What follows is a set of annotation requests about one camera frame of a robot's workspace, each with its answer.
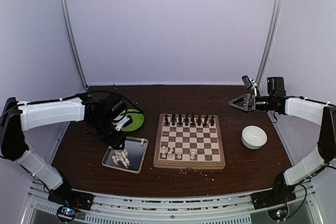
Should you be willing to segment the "metal tray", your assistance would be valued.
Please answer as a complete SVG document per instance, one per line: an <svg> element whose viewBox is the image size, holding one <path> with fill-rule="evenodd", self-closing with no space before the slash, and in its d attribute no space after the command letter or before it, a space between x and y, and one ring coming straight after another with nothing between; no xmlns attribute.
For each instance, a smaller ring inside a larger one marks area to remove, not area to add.
<svg viewBox="0 0 336 224"><path fill-rule="evenodd" d="M102 159L102 166L138 174L141 171L146 154L148 139L127 137L124 149L109 147Z"/></svg>

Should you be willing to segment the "white chess king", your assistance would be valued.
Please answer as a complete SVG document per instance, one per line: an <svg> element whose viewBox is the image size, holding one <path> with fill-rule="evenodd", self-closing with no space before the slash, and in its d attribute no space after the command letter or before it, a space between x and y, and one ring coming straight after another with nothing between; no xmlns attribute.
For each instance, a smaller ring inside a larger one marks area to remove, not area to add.
<svg viewBox="0 0 336 224"><path fill-rule="evenodd" d="M190 150L190 160L194 161L196 160L196 154L197 154L197 150L196 149L191 149Z"/></svg>

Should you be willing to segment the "white chess knight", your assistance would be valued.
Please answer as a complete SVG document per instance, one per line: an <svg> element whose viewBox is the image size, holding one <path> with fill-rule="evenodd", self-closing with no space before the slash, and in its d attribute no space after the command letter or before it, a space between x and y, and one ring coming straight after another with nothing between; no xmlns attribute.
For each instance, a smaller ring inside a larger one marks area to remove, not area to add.
<svg viewBox="0 0 336 224"><path fill-rule="evenodd" d="M173 159L173 157L174 157L173 153L169 151L167 153L167 159Z"/></svg>

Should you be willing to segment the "white chess bishop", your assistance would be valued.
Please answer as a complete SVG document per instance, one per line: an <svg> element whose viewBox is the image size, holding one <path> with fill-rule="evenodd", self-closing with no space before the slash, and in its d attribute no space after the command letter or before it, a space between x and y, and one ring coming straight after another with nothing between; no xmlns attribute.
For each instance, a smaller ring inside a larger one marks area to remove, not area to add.
<svg viewBox="0 0 336 224"><path fill-rule="evenodd" d="M182 159L182 152L181 151L177 152L176 158L177 158L177 160L181 160Z"/></svg>

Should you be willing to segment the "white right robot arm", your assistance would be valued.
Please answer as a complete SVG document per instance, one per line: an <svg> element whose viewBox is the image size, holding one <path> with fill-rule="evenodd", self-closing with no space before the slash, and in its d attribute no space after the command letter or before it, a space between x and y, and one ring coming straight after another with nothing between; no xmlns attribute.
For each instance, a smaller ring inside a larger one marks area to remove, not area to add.
<svg viewBox="0 0 336 224"><path fill-rule="evenodd" d="M256 81L242 76L247 93L229 105L252 113L275 112L280 115L277 133L286 150L296 160L293 166L275 177L271 190L257 193L272 203L284 202L295 187L321 172L335 160L335 105L303 96L287 95L283 77L267 79L267 94L261 95Z"/></svg>

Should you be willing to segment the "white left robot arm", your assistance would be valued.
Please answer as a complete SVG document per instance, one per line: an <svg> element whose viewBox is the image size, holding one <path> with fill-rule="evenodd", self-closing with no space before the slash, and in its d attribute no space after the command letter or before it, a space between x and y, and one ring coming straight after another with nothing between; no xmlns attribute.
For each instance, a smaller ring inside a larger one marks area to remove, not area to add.
<svg viewBox="0 0 336 224"><path fill-rule="evenodd" d="M126 111L127 105L118 94L104 99L89 93L42 101L9 98L1 115L1 154L40 180L58 202L71 205L76 197L70 182L26 142L26 133L58 124L84 122L105 144L121 150L125 143L122 128L132 122Z"/></svg>

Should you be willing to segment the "white chess pieces pile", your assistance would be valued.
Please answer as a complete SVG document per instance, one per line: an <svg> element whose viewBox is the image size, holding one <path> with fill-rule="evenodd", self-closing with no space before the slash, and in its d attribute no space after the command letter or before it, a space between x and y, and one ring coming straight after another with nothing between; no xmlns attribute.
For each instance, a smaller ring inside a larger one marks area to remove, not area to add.
<svg viewBox="0 0 336 224"><path fill-rule="evenodd" d="M139 171L143 163L147 143L144 138L140 141L126 140L123 150L114 150L112 160L122 168Z"/></svg>

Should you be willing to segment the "black chess pieces row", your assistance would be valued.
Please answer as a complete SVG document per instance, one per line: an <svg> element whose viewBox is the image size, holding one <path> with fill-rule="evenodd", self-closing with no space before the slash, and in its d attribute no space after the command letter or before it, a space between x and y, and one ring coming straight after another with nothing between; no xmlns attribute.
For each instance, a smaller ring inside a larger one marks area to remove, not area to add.
<svg viewBox="0 0 336 224"><path fill-rule="evenodd" d="M203 114L161 114L163 126L176 127L214 127L218 122L216 115Z"/></svg>

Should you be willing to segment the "wooden chess board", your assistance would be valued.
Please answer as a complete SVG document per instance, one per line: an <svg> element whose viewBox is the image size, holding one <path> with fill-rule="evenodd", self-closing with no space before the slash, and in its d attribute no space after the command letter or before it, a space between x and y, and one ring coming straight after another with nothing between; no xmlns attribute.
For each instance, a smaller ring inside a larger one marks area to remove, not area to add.
<svg viewBox="0 0 336 224"><path fill-rule="evenodd" d="M218 122L214 127L176 127L163 126L159 117L156 135L153 166L174 169L217 169L225 168L225 156L221 129ZM166 158L161 157L162 147L166 147ZM173 159L167 159L169 148L173 147ZM196 149L196 160L190 160L190 150ZM176 154L182 152L182 159Z"/></svg>

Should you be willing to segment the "green plate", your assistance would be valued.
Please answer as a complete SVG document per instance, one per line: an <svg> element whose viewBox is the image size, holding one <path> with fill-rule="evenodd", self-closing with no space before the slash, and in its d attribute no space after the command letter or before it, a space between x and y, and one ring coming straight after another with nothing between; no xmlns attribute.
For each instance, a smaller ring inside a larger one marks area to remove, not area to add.
<svg viewBox="0 0 336 224"><path fill-rule="evenodd" d="M123 132L132 132L139 129L144 123L144 114L141 113L137 109L128 109L127 111L123 111L121 115L126 114L126 116L130 116L132 122L127 126L124 126L121 131Z"/></svg>

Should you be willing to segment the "white bowl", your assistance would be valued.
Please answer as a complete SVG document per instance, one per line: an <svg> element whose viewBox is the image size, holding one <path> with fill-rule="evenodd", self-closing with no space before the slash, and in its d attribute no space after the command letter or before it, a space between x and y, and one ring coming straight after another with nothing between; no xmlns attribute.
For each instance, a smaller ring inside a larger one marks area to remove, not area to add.
<svg viewBox="0 0 336 224"><path fill-rule="evenodd" d="M242 130L242 143L250 150L258 150L262 148L268 140L266 132L255 125L249 125Z"/></svg>

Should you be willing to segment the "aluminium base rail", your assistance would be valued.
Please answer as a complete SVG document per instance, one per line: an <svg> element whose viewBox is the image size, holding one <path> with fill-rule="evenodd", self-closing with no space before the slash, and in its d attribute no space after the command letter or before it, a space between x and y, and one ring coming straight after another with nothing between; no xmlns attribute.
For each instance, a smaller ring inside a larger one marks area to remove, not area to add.
<svg viewBox="0 0 336 224"><path fill-rule="evenodd" d="M325 223L321 217L314 188L304 183L307 197L300 209L286 221L273 221L270 214L287 206L292 215L303 202L305 191L297 187L296 199L272 208L256 209L250 195L153 198L93 194L90 210L80 210L70 223ZM56 217L58 204L48 201L43 185L33 181L19 223L62 223Z"/></svg>

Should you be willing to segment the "aluminium frame post right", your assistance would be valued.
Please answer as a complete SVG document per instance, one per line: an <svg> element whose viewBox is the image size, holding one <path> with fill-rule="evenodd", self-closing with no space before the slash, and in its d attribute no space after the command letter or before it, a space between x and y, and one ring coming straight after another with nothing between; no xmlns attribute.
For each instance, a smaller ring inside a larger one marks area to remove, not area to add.
<svg viewBox="0 0 336 224"><path fill-rule="evenodd" d="M266 37L266 43L264 46L261 62L259 65L259 69L256 75L256 82L259 87L259 90L262 91L263 84L266 80L266 74L268 68L270 66L272 53L275 46L276 41L276 32L280 25L281 14L284 5L284 0L274 0L271 19L269 24L269 29Z"/></svg>

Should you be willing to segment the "aluminium frame post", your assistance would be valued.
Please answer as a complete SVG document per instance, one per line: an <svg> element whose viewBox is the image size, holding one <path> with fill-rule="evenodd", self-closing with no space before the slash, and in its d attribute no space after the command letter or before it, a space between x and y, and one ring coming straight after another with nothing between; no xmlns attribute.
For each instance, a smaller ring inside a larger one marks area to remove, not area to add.
<svg viewBox="0 0 336 224"><path fill-rule="evenodd" d="M272 53L275 46L276 41L276 32L280 25L281 14L284 5L284 0L274 0L271 19L269 24L269 29L266 37L266 43L264 46L261 62L259 65L259 69L256 75L256 82L259 87L259 90L262 91L263 84L266 80L266 74L268 68L270 66Z"/></svg>
<svg viewBox="0 0 336 224"><path fill-rule="evenodd" d="M67 39L68 39L68 43L70 47L71 56L75 64L75 69L80 79L82 88L84 90L87 90L88 84L85 78L85 74L84 74L81 62L80 62L80 58L79 58L79 54L78 54L78 50L77 50L77 46L75 42L74 32L73 32L72 25L71 25L70 13L69 13L67 0L60 0L60 6L61 6L62 15L63 15L64 23L65 23L66 34L67 34Z"/></svg>

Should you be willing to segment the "aluminium frame post left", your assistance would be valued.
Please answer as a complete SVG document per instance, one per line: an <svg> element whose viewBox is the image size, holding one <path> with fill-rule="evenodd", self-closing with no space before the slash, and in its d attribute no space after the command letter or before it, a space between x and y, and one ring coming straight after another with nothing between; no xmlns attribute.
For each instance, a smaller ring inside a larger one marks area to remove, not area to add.
<svg viewBox="0 0 336 224"><path fill-rule="evenodd" d="M79 54L78 54L78 50L77 50L77 46L75 42L74 32L73 32L72 25L71 25L70 13L69 13L67 0L60 0L60 6L61 6L62 15L63 15L64 23L65 23L66 34L67 34L67 39L68 39L68 43L70 47L71 56L75 64L75 69L80 79L82 88L84 90L87 90L88 84L85 78L85 74L84 74L81 62L80 62L80 58L79 58Z"/></svg>

